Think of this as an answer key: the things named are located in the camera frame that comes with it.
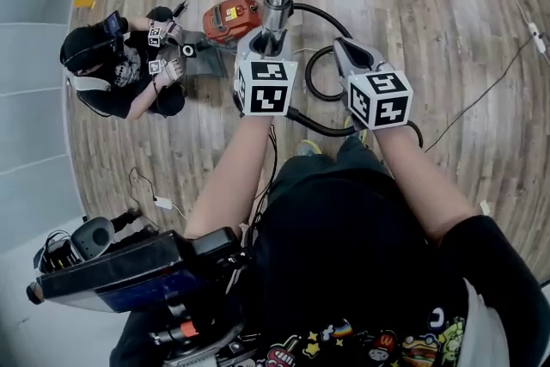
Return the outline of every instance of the vr headset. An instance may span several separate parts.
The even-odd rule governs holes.
[[[111,39],[103,41],[91,47],[87,47],[78,51],[77,53],[71,55],[68,58],[64,57],[63,51],[59,54],[59,61],[66,68],[70,61],[76,57],[80,57],[82,54],[95,51],[97,49],[108,47],[113,52],[113,55],[122,57],[124,55],[124,37],[122,33],[123,22],[120,18],[118,11],[114,11],[107,19],[105,19],[102,24],[103,30]]]

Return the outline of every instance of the forearm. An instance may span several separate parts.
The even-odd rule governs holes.
[[[266,156],[271,117],[242,118],[187,222],[185,236],[201,237],[248,218]]]
[[[161,88],[163,86],[159,83],[156,84],[156,89],[158,92],[161,91]],[[126,116],[126,119],[129,120],[135,120],[139,119],[145,111],[151,107],[151,105],[156,100],[156,91],[155,86],[153,85],[153,82],[151,81],[145,90],[139,94],[134,100],[131,102],[130,106],[130,112],[128,112],[128,116]]]
[[[406,202],[426,234],[440,242],[457,223],[478,214],[416,145],[405,126],[375,131],[376,139]]]
[[[153,22],[147,17],[126,17],[128,21],[128,32],[149,31],[150,24]]]

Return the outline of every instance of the power adapter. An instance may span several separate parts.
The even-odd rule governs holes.
[[[172,204],[172,201],[167,198],[159,198],[158,196],[154,197],[155,205],[159,208],[164,208],[165,210],[172,210],[174,207],[174,204]]]
[[[531,35],[533,36],[533,39],[535,40],[537,50],[541,54],[543,54],[544,52],[547,51],[547,46],[544,44],[544,41],[542,41],[542,36],[539,34],[538,28],[534,23],[530,23],[528,27],[529,27],[529,32],[531,33]]]

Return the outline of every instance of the wooden floor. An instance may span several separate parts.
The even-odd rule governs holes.
[[[73,27],[94,23],[114,9],[144,15],[156,5],[181,0],[97,0],[78,10]],[[184,28],[201,29],[202,14],[221,0],[190,0]],[[377,47],[403,69],[414,88],[412,119],[431,144],[452,118],[479,96],[528,38],[514,0],[295,0],[335,15],[353,36]],[[519,0],[529,19],[550,32],[550,2]],[[320,48],[337,34],[320,19],[295,14],[290,20],[295,48]],[[299,77],[292,103],[309,116],[342,126],[339,103],[306,92],[303,67],[311,52],[299,52]],[[332,57],[315,71],[326,92],[338,89]],[[83,203],[91,216],[115,216],[131,204],[128,172],[137,166],[159,196],[188,214],[238,120],[230,99],[231,80],[188,80],[193,98],[177,117],[144,115],[138,122],[102,119],[73,94],[68,100],[70,140]],[[292,156],[302,138],[333,154],[341,140],[322,138],[286,119],[277,119],[279,157]],[[504,233],[538,279],[550,278],[550,67],[531,43],[509,75],[468,112],[429,152],[474,203],[486,200]],[[182,230],[176,211],[152,204],[146,181],[133,179],[134,197],[151,219]]]

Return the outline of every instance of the black hose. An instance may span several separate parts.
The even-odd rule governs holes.
[[[329,23],[331,23],[336,29],[339,30],[339,32],[346,38],[351,39],[352,36],[350,32],[345,28],[344,25],[342,25],[339,21],[337,21],[334,17],[332,17],[330,14],[328,14],[326,11],[323,11],[322,9],[316,8],[315,6],[307,5],[306,3],[294,3],[292,6],[293,9],[299,9],[302,11],[308,11],[312,14],[318,15],[319,17],[325,19]],[[308,87],[309,91],[317,98],[319,98],[322,101],[338,101],[345,95],[345,90],[340,92],[336,95],[325,95],[322,92],[320,92],[318,89],[315,88],[313,81],[311,79],[313,66],[314,64],[321,58],[323,55],[326,55],[333,51],[332,46],[325,46],[319,51],[317,51],[313,57],[311,57],[308,61],[308,64],[306,65],[305,69],[305,80],[306,80],[306,86]],[[290,106],[288,113],[286,114],[286,117],[292,121],[296,121],[297,123],[303,125],[304,127],[307,127],[308,129],[317,132],[321,135],[331,137],[331,138],[339,138],[339,137],[348,137],[355,133],[356,129],[352,125],[351,127],[346,127],[345,129],[333,129],[331,127],[326,127],[325,125],[319,124],[317,121],[313,121],[311,118],[307,117],[303,113],[301,113],[298,109],[295,107]],[[419,127],[414,124],[412,121],[407,121],[406,125],[411,127],[417,137],[419,138],[419,147],[424,147],[424,137],[422,136],[422,132],[420,131]]]
[[[350,32],[345,28],[344,25],[342,25],[339,21],[337,21],[334,17],[332,17],[330,14],[328,14],[326,11],[323,11],[322,9],[316,8],[315,6],[307,5],[305,3],[294,3],[293,6],[294,9],[300,9],[302,11],[308,11],[312,14],[318,15],[319,17],[325,19],[328,21],[331,25],[333,25],[338,31],[348,39],[351,39]],[[308,64],[306,64],[306,70],[304,71],[304,76],[306,80],[306,85],[308,86],[309,91],[317,98],[319,98],[322,101],[339,101],[344,95],[345,90],[342,90],[339,94],[336,95],[326,95],[317,89],[312,80],[312,71],[313,66],[315,63],[317,63],[317,60],[321,58],[323,55],[326,55],[333,51],[332,46],[326,46],[322,49],[320,49],[318,52],[316,52],[312,58],[309,59]]]
[[[305,80],[306,80],[306,86],[308,86],[309,91],[323,101],[340,101],[340,99],[345,95],[345,90],[342,90],[339,94],[336,95],[325,95],[322,92],[320,92],[313,84],[313,80],[311,79],[311,71],[313,70],[313,65],[317,62],[319,58],[321,58],[323,55],[326,55],[333,51],[332,46],[325,46],[324,48],[317,51],[313,56],[309,59],[308,63],[306,64],[306,70],[304,71]]]
[[[296,109],[293,106],[289,107],[288,113],[286,114],[286,118],[290,119],[291,121],[296,121],[297,123],[303,125],[304,127],[330,138],[349,137],[350,135],[353,135],[353,133],[356,132],[356,129],[353,125],[345,129],[333,129],[331,127],[326,127],[324,125],[321,125],[317,121],[313,121],[311,118],[301,113],[298,109]]]
[[[420,149],[424,148],[424,137],[422,136],[422,132],[420,131],[419,127],[415,123],[413,123],[411,120],[408,120],[406,122],[406,125],[411,127],[416,132],[416,136],[419,137]]]
[[[326,11],[316,8],[315,6],[307,5],[306,3],[294,3],[292,8],[300,9],[301,11],[308,11],[310,13],[318,15],[319,17],[322,17],[323,19],[328,21],[331,25],[333,25],[336,29],[338,29],[344,37],[347,37],[348,39],[352,38],[350,32],[347,29],[345,29],[345,26],[342,25],[330,14],[328,14]]]

